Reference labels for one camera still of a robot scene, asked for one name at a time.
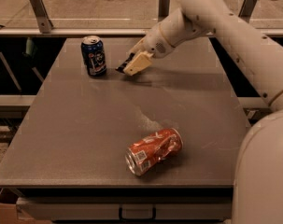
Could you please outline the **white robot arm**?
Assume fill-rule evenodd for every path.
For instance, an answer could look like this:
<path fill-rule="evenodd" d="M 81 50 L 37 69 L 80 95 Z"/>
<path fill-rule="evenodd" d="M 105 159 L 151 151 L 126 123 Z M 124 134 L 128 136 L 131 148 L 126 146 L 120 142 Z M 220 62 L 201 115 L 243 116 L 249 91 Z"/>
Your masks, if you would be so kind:
<path fill-rule="evenodd" d="M 283 224 L 283 47 L 234 15 L 223 0 L 181 0 L 130 50 L 134 75 L 182 42 L 212 33 L 272 110 L 239 149 L 231 224 Z"/>

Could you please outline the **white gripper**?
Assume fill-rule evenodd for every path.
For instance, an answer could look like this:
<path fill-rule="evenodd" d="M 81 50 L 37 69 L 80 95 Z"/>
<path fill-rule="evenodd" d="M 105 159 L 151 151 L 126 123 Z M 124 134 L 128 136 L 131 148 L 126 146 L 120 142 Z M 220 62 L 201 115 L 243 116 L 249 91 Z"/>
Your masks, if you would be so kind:
<path fill-rule="evenodd" d="M 131 57 L 125 61 L 123 72 L 133 76 L 152 64 L 152 56 L 163 58 L 174 49 L 163 35 L 161 25 L 156 24 L 129 50 Z"/>

